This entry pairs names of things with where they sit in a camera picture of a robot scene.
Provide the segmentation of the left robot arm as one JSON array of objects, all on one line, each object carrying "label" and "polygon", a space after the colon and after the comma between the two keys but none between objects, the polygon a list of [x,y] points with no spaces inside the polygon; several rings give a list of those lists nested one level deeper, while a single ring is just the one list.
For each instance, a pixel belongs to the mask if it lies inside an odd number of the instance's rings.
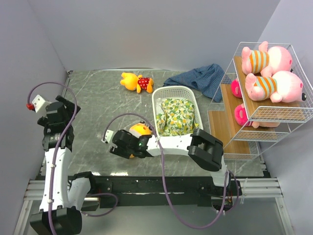
[{"label": "left robot arm", "polygon": [[55,102],[37,95],[29,105],[41,115],[37,123],[44,128],[45,188],[39,212],[30,218],[30,225],[39,235],[77,235],[82,229],[81,209],[85,196],[97,192],[90,171],[77,173],[68,180],[68,169],[74,141],[72,115],[80,111],[74,103],[57,96]]}]

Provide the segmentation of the yellow plush red dotted dress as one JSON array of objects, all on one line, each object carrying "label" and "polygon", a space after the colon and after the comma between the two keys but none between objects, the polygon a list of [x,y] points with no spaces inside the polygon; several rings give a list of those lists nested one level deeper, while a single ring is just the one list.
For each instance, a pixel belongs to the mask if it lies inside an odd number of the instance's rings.
[{"label": "yellow plush red dotted dress", "polygon": [[129,158],[139,157],[142,159],[152,157],[152,155],[147,152],[147,143],[153,133],[151,126],[141,121],[133,125],[128,132],[131,134],[131,141],[127,147],[127,152],[130,153]]}]

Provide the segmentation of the black-haired doll pink striped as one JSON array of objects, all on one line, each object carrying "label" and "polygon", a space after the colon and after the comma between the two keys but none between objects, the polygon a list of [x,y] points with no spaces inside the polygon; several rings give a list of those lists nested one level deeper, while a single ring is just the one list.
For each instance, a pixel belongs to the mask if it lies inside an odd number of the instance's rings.
[{"label": "black-haired doll pink striped", "polygon": [[236,78],[231,82],[231,92],[237,98],[242,98],[242,92],[239,85],[239,79]]}]

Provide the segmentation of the yellow plush face-down red dress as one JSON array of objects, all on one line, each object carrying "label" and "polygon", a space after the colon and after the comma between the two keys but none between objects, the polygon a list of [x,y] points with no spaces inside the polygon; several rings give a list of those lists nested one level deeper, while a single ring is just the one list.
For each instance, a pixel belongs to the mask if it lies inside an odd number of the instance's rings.
[{"label": "yellow plush face-down red dress", "polygon": [[129,91],[136,91],[138,94],[141,93],[142,90],[150,94],[153,92],[154,81],[152,78],[128,72],[123,72],[121,77],[120,84]]}]

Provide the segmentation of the pink plush striped shirt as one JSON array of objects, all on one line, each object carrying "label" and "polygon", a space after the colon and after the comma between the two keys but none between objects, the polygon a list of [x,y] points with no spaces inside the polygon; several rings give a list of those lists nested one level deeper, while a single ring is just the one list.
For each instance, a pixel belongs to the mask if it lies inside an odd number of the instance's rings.
[{"label": "pink plush striped shirt", "polygon": [[260,73],[262,76],[273,76],[278,71],[290,71],[292,56],[281,46],[268,48],[268,42],[262,42],[258,50],[249,47],[242,49],[242,71],[244,74]]},{"label": "pink plush striped shirt", "polygon": [[253,101],[270,99],[273,103],[306,101],[302,80],[290,71],[279,71],[272,77],[255,76],[250,73],[245,79],[245,89]]}]

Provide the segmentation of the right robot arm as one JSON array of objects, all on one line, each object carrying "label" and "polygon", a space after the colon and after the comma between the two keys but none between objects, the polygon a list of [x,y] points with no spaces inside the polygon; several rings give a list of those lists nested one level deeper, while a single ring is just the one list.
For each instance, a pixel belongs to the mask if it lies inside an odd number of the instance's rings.
[{"label": "right robot arm", "polygon": [[209,171],[217,194],[225,195],[231,190],[230,176],[224,162],[223,142],[202,129],[182,136],[141,135],[136,137],[126,130],[108,130],[103,141],[111,145],[110,152],[129,159],[159,155],[182,155],[190,157],[200,168]]}]

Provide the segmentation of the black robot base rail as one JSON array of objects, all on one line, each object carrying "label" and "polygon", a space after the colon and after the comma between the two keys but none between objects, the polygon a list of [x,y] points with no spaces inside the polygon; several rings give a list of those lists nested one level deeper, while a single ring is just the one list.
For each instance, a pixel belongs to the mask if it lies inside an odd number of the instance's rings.
[{"label": "black robot base rail", "polygon": [[[160,176],[97,176],[96,192],[101,196],[86,199],[84,211],[112,208],[114,205],[164,206],[167,199]],[[210,207],[213,197],[222,198],[223,187],[213,184],[209,176],[166,177],[166,188],[173,205]]]}]

